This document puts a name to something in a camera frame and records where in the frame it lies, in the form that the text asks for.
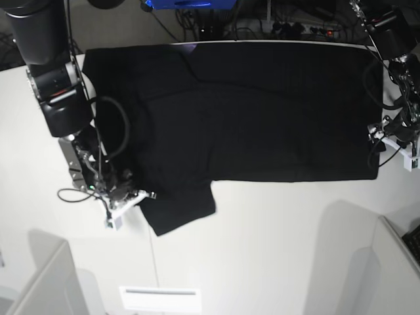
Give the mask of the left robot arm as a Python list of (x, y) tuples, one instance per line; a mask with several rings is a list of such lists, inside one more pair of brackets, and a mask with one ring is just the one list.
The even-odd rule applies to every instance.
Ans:
[(419, 141), (419, 60), (413, 50), (417, 40), (400, 8), (384, 1), (350, 1), (350, 6), (369, 36), (379, 62), (401, 96), (389, 110), (399, 113), (383, 128), (416, 156)]

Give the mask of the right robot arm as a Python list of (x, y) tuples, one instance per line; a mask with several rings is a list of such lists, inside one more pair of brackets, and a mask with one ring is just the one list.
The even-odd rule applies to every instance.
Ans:
[[(113, 159), (128, 147), (131, 131), (123, 106), (109, 96), (90, 97), (79, 67), (72, 35), (69, 1), (2, 1), (20, 56), (28, 67), (31, 90), (51, 135), (58, 139), (73, 175), (75, 189), (103, 204), (113, 225), (153, 192), (134, 187), (130, 175), (118, 173)], [(96, 105), (115, 106), (123, 121), (123, 138), (105, 152)]]

